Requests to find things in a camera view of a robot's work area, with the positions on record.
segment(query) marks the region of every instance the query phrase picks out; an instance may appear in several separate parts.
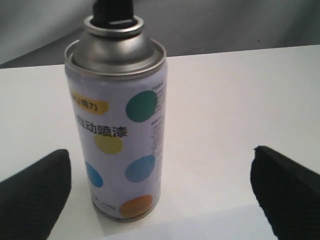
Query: can rim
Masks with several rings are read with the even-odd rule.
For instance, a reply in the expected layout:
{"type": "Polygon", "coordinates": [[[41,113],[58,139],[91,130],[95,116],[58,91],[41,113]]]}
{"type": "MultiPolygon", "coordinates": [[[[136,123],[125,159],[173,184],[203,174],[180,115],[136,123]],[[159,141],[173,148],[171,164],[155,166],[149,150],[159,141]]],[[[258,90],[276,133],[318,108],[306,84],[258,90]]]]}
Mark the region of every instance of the can rim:
{"type": "Polygon", "coordinates": [[[83,68],[81,66],[78,66],[73,63],[73,50],[76,47],[79,40],[72,42],[65,49],[64,51],[65,65],[77,73],[84,74],[86,76],[102,78],[102,79],[105,79],[106,81],[130,80],[134,78],[146,77],[148,75],[151,75],[157,72],[158,69],[164,64],[167,57],[167,52],[165,48],[159,42],[153,39],[150,39],[150,40],[153,43],[154,47],[161,53],[162,58],[158,62],[156,62],[154,65],[145,69],[140,69],[140,70],[131,71],[131,72],[123,72],[123,73],[108,73],[108,72],[92,71],[92,70],[83,68]]]}

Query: green dot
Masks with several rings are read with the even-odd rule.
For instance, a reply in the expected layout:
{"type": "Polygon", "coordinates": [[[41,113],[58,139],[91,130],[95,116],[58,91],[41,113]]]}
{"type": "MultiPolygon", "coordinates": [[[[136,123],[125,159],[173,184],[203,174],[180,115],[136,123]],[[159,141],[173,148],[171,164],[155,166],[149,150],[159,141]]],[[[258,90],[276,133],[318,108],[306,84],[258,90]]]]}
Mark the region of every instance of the green dot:
{"type": "Polygon", "coordinates": [[[125,111],[128,118],[136,123],[142,123],[155,113],[158,103],[154,91],[142,91],[129,100],[125,111]]]}

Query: black foam pad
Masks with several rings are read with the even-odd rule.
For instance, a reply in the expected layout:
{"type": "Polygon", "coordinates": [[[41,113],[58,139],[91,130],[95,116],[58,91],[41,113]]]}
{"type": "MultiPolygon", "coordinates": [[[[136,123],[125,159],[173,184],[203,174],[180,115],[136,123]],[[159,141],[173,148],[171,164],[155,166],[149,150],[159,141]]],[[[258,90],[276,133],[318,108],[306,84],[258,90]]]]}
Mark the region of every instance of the black foam pad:
{"type": "Polygon", "coordinates": [[[320,175],[269,147],[259,146],[250,180],[279,240],[320,240],[320,175]]]}
{"type": "Polygon", "coordinates": [[[71,163],[60,149],[0,182],[0,240],[46,240],[71,190],[71,163]]]}

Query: blue dot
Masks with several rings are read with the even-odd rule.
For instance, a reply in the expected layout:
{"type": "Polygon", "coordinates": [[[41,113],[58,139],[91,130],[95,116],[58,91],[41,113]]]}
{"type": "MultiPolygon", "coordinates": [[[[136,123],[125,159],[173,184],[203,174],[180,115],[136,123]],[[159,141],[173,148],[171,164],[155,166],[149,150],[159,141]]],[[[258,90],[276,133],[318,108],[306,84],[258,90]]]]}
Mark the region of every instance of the blue dot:
{"type": "Polygon", "coordinates": [[[88,174],[89,180],[93,186],[101,188],[104,184],[102,177],[99,175],[97,170],[95,170],[89,163],[85,162],[86,172],[88,174]]]}
{"type": "Polygon", "coordinates": [[[155,157],[144,156],[132,162],[125,170],[125,177],[132,183],[139,183],[150,176],[155,167],[155,157]]]}

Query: orange dot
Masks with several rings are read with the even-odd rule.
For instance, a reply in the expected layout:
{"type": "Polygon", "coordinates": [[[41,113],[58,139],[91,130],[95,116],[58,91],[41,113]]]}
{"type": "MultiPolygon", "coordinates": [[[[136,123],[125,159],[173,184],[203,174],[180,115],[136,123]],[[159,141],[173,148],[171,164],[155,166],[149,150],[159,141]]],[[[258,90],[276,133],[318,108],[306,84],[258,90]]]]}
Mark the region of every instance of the orange dot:
{"type": "Polygon", "coordinates": [[[124,218],[136,218],[146,213],[152,207],[152,202],[151,195],[140,196],[122,204],[119,211],[124,218]]]}

